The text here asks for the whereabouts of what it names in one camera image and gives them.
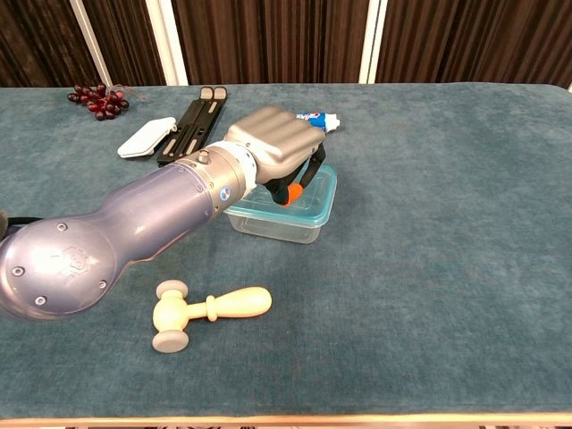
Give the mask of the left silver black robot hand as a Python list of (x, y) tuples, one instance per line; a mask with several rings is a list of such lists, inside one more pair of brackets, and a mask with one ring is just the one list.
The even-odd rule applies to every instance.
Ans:
[(263, 107), (235, 122), (224, 139), (254, 158), (256, 178), (273, 202), (287, 206), (313, 180), (325, 159), (325, 132), (279, 107)]

